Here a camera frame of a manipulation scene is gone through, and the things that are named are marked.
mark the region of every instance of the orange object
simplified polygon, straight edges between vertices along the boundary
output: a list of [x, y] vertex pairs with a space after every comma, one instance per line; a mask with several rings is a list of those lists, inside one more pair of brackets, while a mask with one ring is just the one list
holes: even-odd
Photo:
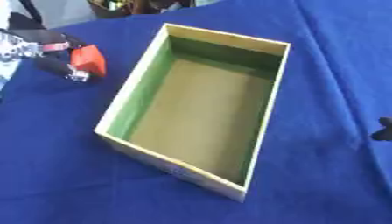
[[75, 49], [71, 53], [71, 65], [78, 70], [101, 77], [106, 75], [106, 62], [95, 45]]

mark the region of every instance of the wooden box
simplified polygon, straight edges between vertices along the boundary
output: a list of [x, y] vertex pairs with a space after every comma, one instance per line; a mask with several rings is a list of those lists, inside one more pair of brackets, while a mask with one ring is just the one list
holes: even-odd
[[289, 49], [164, 24], [95, 132], [118, 151], [242, 201]]

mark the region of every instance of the wrinkled fabric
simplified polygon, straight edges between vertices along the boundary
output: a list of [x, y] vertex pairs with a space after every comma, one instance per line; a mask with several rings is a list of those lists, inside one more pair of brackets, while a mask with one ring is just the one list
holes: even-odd
[[[0, 104], [1, 223], [391, 223], [392, 2], [227, 0], [62, 28], [108, 77], [24, 61]], [[93, 133], [163, 22], [292, 43], [243, 204], [111, 150]]]

